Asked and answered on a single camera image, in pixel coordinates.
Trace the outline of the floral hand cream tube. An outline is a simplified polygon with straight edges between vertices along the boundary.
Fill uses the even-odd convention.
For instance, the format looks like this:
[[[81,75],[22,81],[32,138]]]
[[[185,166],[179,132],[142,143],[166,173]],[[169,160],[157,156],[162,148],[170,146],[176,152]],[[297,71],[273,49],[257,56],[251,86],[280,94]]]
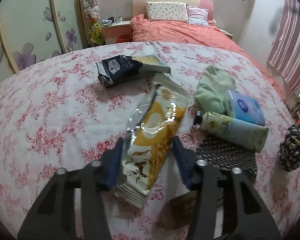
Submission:
[[[193,124],[199,125],[202,131],[256,153],[263,150],[269,133],[269,128],[266,126],[259,126],[215,112],[202,114],[198,111],[194,116]]]

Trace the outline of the blue tissue pack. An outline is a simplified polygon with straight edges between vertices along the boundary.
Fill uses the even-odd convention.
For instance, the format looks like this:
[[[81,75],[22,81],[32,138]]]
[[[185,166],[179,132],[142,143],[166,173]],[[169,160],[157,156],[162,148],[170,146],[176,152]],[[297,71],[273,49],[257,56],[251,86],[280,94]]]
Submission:
[[[228,116],[259,126],[266,125],[262,109],[255,99],[234,90],[227,90],[224,104]]]

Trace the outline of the yellow white snack wrapper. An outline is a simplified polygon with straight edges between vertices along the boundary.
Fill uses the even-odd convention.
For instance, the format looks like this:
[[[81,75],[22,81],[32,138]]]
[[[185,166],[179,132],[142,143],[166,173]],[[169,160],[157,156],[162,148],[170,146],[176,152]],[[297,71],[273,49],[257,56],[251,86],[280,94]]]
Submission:
[[[187,109],[189,94],[157,73],[150,92],[129,116],[115,194],[142,208]]]

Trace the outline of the dark blue snack bag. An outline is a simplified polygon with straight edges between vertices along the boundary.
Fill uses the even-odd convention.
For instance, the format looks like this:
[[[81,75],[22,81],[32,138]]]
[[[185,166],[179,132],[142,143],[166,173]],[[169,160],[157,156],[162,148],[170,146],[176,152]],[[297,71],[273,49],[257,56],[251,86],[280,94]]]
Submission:
[[[99,82],[106,88],[156,73],[171,74],[171,68],[156,55],[116,55],[96,62]]]

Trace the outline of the black mesh mat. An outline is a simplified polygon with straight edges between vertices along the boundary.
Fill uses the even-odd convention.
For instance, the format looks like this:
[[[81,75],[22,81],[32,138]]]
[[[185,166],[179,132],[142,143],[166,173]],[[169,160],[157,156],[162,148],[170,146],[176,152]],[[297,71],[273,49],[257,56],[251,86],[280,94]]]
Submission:
[[[255,153],[232,142],[208,135],[197,147],[197,157],[221,170],[240,168],[250,180],[257,177]]]

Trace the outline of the black yellow knitted ball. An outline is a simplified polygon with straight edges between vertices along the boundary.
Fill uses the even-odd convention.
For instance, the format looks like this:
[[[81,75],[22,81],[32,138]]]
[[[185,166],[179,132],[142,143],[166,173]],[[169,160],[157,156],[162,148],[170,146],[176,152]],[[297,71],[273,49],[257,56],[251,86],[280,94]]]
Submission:
[[[280,144],[279,163],[286,172],[300,167],[300,125],[294,124],[287,129]]]

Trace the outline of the floral white bedsheet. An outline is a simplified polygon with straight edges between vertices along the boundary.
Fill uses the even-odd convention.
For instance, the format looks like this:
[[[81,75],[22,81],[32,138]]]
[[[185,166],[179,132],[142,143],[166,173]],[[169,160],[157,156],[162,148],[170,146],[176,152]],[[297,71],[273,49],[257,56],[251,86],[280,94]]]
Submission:
[[[235,78],[239,92],[258,101],[269,134],[256,156],[255,188],[285,235],[300,217],[300,168],[287,173],[277,163],[280,143],[293,123],[284,102],[246,57],[168,42],[79,50],[32,65],[0,84],[0,220],[7,230],[17,235],[57,168],[82,168],[123,136],[130,113],[152,82],[139,79],[104,88],[96,63],[115,55],[157,56],[190,96],[202,72],[213,65]]]

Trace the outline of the green towel sock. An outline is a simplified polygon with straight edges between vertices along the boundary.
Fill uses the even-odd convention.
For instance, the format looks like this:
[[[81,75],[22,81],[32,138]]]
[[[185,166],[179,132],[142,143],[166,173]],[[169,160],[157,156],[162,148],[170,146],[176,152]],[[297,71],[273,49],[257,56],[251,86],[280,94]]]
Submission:
[[[225,94],[236,88],[236,80],[223,69],[209,65],[202,72],[194,99],[201,110],[224,114]]]

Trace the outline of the pink striped curtain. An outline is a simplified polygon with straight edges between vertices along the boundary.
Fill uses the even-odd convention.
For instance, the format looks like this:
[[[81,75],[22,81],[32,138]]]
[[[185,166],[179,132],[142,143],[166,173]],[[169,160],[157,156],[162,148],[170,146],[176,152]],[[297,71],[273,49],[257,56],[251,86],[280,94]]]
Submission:
[[[267,62],[291,89],[300,88],[300,3],[285,0],[281,22]]]

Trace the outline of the left pink nightstand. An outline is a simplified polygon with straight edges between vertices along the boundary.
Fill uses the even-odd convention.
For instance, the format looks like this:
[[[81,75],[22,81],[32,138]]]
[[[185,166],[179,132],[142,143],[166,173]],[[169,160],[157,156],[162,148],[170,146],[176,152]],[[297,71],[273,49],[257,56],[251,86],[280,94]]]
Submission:
[[[113,23],[102,29],[105,43],[116,44],[117,42],[132,42],[132,28],[130,21],[123,21],[121,23]]]

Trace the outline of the flower pattern wardrobe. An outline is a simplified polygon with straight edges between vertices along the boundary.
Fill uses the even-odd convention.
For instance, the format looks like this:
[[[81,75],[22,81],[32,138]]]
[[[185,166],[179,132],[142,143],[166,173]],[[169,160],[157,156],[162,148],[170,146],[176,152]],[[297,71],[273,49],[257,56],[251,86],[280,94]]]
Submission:
[[[79,0],[0,1],[0,83],[35,63],[85,48]]]

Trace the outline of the coral red duvet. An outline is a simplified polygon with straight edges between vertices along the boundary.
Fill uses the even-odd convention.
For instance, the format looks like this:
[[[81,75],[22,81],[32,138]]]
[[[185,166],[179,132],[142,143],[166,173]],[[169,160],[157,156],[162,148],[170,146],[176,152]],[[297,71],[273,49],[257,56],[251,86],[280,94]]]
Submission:
[[[149,21],[144,17],[144,14],[139,14],[130,20],[134,42],[197,44],[232,51],[246,57],[273,86],[282,101],[287,102],[283,89],[272,78],[266,68],[222,33],[221,29],[213,25],[212,21],[209,21],[209,24],[205,27],[178,21]]]

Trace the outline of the white mug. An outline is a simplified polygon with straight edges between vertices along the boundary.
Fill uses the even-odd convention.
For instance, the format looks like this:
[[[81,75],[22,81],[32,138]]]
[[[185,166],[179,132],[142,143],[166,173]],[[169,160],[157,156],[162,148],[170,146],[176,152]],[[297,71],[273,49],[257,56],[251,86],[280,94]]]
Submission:
[[[116,18],[116,23],[121,23],[123,21],[122,16]]]

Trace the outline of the striped pink pillow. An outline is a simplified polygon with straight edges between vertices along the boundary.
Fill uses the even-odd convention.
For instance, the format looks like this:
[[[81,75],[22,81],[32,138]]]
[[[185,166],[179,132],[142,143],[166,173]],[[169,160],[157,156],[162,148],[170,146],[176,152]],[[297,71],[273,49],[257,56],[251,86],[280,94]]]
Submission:
[[[191,5],[187,6],[187,16],[189,24],[208,27],[208,14],[209,11],[207,9],[202,9]]]

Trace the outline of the hanging plush toys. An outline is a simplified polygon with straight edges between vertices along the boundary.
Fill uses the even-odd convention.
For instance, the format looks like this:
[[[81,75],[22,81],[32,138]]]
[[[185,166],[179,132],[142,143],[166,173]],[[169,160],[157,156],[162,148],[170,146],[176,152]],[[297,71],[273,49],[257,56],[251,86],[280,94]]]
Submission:
[[[88,35],[93,46],[102,46],[105,43],[100,23],[98,0],[83,0],[85,18],[88,21]]]

